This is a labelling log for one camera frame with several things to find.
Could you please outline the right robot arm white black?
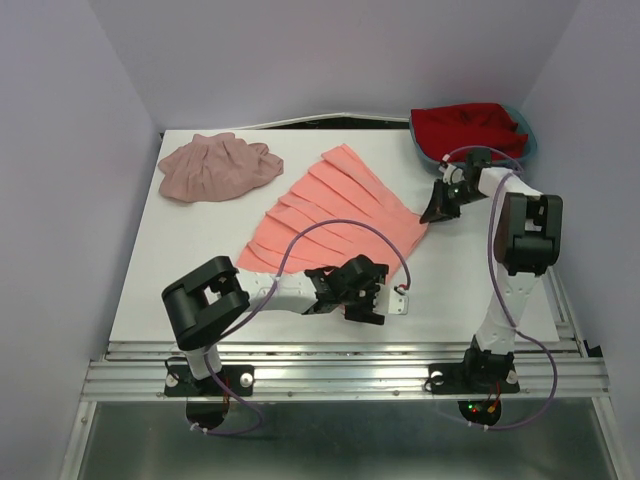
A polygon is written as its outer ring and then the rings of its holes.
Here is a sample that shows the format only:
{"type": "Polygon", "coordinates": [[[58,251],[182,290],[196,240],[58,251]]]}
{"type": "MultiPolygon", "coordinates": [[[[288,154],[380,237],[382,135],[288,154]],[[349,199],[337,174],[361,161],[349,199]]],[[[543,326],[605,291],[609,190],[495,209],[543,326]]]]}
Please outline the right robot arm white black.
{"type": "Polygon", "coordinates": [[[563,201],[520,179],[519,166],[497,167],[494,149],[463,148],[463,165],[442,160],[423,224],[457,219],[463,206],[488,198],[487,262],[493,295],[485,318],[458,363],[429,365],[426,391],[435,395],[516,393],[515,341],[526,304],[560,254],[563,201]]]}

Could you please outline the salmon orange skirt pile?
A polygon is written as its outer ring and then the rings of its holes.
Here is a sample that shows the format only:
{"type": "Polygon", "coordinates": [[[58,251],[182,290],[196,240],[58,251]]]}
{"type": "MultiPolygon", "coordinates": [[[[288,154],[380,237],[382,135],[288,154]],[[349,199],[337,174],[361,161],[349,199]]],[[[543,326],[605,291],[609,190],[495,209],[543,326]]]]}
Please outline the salmon orange skirt pile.
{"type": "Polygon", "coordinates": [[[389,266],[401,266],[384,240],[352,220],[381,232],[408,257],[424,237],[427,226],[366,166],[347,145],[322,154],[276,204],[266,211],[236,265],[245,270],[274,273],[296,234],[326,220],[296,242],[284,271],[296,273],[326,266],[341,266],[360,254],[389,266]]]}

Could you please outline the dusty pink pleated skirt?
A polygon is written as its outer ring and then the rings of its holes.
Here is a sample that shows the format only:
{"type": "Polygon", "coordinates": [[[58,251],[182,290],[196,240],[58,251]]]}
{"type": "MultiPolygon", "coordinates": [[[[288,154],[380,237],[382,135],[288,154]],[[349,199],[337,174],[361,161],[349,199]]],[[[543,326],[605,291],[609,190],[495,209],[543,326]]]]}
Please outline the dusty pink pleated skirt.
{"type": "Polygon", "coordinates": [[[196,134],[158,163],[159,194],[182,203],[223,202],[263,187],[284,173],[284,161],[264,143],[230,132],[196,134]]]}

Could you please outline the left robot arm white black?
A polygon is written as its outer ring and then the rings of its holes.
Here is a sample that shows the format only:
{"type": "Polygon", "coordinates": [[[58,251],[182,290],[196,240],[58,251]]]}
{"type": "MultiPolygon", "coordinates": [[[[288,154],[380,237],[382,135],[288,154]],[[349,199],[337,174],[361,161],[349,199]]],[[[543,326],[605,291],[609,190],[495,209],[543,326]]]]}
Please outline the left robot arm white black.
{"type": "Polygon", "coordinates": [[[388,315],[405,314],[407,301],[386,284],[388,271],[387,265],[364,255],[339,267],[291,274],[238,269],[227,256],[213,258],[161,294],[177,346],[186,357],[188,382],[202,394],[221,386],[216,344],[231,334],[243,314],[321,315],[340,309],[348,321],[379,326],[388,315]]]}

